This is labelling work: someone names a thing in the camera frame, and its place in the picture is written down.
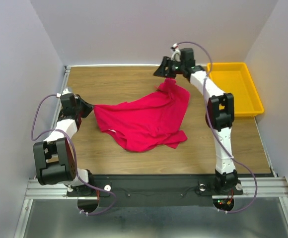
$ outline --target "table top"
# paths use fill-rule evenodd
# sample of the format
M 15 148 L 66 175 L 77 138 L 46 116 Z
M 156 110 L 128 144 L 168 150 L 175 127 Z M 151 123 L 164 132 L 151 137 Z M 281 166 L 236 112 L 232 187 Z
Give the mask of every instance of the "table top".
M 68 86 L 91 104 L 116 105 L 135 101 L 155 91 L 164 78 L 152 74 L 156 67 L 72 67 Z M 188 140 L 172 149 L 165 145 L 138 153 L 124 150 L 113 137 L 102 133 L 94 113 L 82 119 L 73 136 L 78 166 L 93 174 L 213 174 L 216 153 L 211 130 L 205 122 L 202 95 L 184 77 L 177 84 L 191 94 L 180 129 Z M 235 118 L 231 135 L 236 160 L 255 173 L 270 168 L 254 118 Z M 249 173 L 236 165 L 238 173 Z

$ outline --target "yellow tray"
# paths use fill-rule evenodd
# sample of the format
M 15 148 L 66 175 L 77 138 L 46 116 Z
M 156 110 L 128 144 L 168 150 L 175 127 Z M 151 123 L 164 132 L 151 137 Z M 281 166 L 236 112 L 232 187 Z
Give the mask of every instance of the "yellow tray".
M 207 64 L 207 70 L 210 70 L 210 63 Z M 233 94 L 236 117 L 256 116 L 264 112 L 245 63 L 213 63 L 209 77 L 221 90 Z

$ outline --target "red fabric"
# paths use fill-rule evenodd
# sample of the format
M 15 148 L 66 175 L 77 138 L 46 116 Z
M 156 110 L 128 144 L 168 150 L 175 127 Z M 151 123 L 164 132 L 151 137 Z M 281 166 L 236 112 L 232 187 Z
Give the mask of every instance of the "red fabric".
M 176 148 L 187 140 L 179 127 L 188 107 L 189 92 L 167 78 L 137 101 L 115 106 L 96 105 L 94 114 L 102 132 L 130 151 L 145 151 L 159 144 Z

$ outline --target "cable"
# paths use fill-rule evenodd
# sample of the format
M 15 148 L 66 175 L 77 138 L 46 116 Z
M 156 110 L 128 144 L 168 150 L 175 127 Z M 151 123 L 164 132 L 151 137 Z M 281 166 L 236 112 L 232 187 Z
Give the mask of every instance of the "cable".
M 98 188 L 98 187 L 95 187 L 95 186 L 92 186 L 90 184 L 88 184 L 87 182 L 85 182 L 80 176 L 79 176 L 79 173 L 78 173 L 78 166 L 77 166 L 77 159 L 76 159 L 76 151 L 75 151 L 75 147 L 74 147 L 74 144 L 73 144 L 73 141 L 71 140 L 70 136 L 64 132 L 63 130 L 60 130 L 60 129 L 50 129 L 50 130 L 45 130 L 43 132 L 41 132 L 36 138 L 33 138 L 33 133 L 34 133 L 34 128 L 35 128 L 35 123 L 36 123 L 36 119 L 37 119 L 37 116 L 38 116 L 38 112 L 39 112 L 39 109 L 40 109 L 40 106 L 42 105 L 42 103 L 49 97 L 53 97 L 53 96 L 56 96 L 56 94 L 51 94 L 51 95 L 48 95 L 46 96 L 45 98 L 43 98 L 43 100 L 41 100 L 41 102 L 39 103 L 38 105 L 38 108 L 37 108 L 37 111 L 36 111 L 36 114 L 35 114 L 35 117 L 34 117 L 34 121 L 33 121 L 33 125 L 32 125 L 32 128 L 31 128 L 31 133 L 30 133 L 30 138 L 32 141 L 36 141 L 39 139 L 40 136 L 42 136 L 43 134 L 45 133 L 48 133 L 48 132 L 52 132 L 52 131 L 58 131 L 60 133 L 62 133 L 68 140 L 69 144 L 71 145 L 71 148 L 72 148 L 72 151 L 73 151 L 73 158 L 74 158 L 74 164 L 75 164 L 75 172 L 76 172 L 76 176 L 78 177 L 79 181 L 82 182 L 84 185 L 94 189 L 94 190 L 97 190 L 97 191 L 101 191 L 101 192 L 106 192 L 110 195 L 112 195 L 114 197 L 114 201 L 111 203 L 110 206 L 108 206 L 107 208 L 105 208 L 104 210 L 102 211 L 99 211 L 99 212 L 96 212 L 96 213 L 88 213 L 88 212 L 84 212 L 83 210 L 80 210 L 81 213 L 84 213 L 86 214 L 87 216 L 96 216 L 96 215 L 101 215 L 105 212 L 107 212 L 108 210 L 110 210 L 114 204 L 116 203 L 117 201 L 117 197 L 115 195 L 115 193 L 111 192 L 111 191 L 106 191 L 104 189 L 101 189 L 101 188 Z
M 204 47 L 202 47 L 201 45 L 199 45 L 199 44 L 197 44 L 197 43 L 195 43 L 195 42 L 183 41 L 183 42 L 177 43 L 177 45 L 180 45 L 180 44 L 193 44 L 193 45 L 199 47 L 201 50 L 203 50 L 203 52 L 205 52 L 205 54 L 207 55 L 207 57 L 208 57 L 208 59 L 209 59 L 209 62 L 210 62 L 210 70 L 206 73 L 206 76 L 205 76 L 205 78 L 204 78 L 203 96 L 204 96 L 204 103 L 205 103 L 205 108 L 206 108 L 207 121 L 208 121 L 208 124 L 211 125 L 211 121 L 210 121 L 210 117 L 209 117 L 209 113 L 208 113 L 208 109 L 207 109 L 207 101 L 206 101 L 206 99 L 205 99 L 205 95 L 206 95 L 206 81 L 207 81 L 207 79 L 208 79 L 209 74 L 210 74 L 211 71 L 213 70 L 213 60 L 212 60 L 210 54 L 208 53 L 208 51 L 207 51 Z M 235 160 L 235 158 L 233 157 L 233 155 L 231 155 L 231 154 L 229 153 L 229 151 L 225 148 L 225 146 L 221 143 L 221 141 L 220 141 L 219 138 L 217 137 L 217 135 L 216 135 L 216 133 L 215 133 L 215 129 L 213 129 L 212 126 L 209 126 L 209 127 L 210 127 L 210 129 L 212 130 L 212 133 L 213 133 L 214 137 L 216 138 L 217 142 L 218 142 L 219 145 L 223 148 L 223 150 L 225 151 L 225 153 L 231 158 L 231 160 L 233 160 L 235 163 L 237 163 L 237 164 L 245 167 L 245 168 L 250 172 L 251 176 L 253 177 L 253 180 L 254 180 L 254 183 L 255 183 L 255 192 L 254 192 L 254 196 L 253 196 L 252 200 L 249 202 L 249 204 L 246 205 L 245 207 L 241 208 L 241 209 L 236 210 L 236 211 L 229 211 L 229 212 L 226 211 L 226 213 L 238 213 L 238 212 L 242 212 L 242 211 L 246 210 L 248 207 L 250 207 L 250 206 L 253 204 L 253 202 L 255 201 L 256 197 L 257 197 L 257 194 L 258 194 L 258 183 L 257 183 L 257 179 L 255 178 L 254 173 L 251 171 L 251 169 L 250 169 L 247 165 L 245 165 L 245 164 L 243 164 L 243 163 Z

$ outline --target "white wall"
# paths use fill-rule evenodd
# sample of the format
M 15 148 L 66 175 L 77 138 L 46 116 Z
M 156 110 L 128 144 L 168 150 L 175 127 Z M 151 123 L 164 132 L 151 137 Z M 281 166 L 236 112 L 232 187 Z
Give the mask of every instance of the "white wall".
M 13 237 L 34 175 L 30 128 L 36 107 L 57 91 L 63 73 L 29 0 L 0 0 L 0 238 Z M 55 102 L 42 108 L 36 133 L 50 127 Z
M 243 61 L 277 0 L 31 2 L 63 63 L 77 65 L 160 63 L 179 41 L 202 44 L 214 61 Z
M 259 130 L 272 165 L 288 180 L 288 0 L 280 0 L 246 62 L 265 107 Z

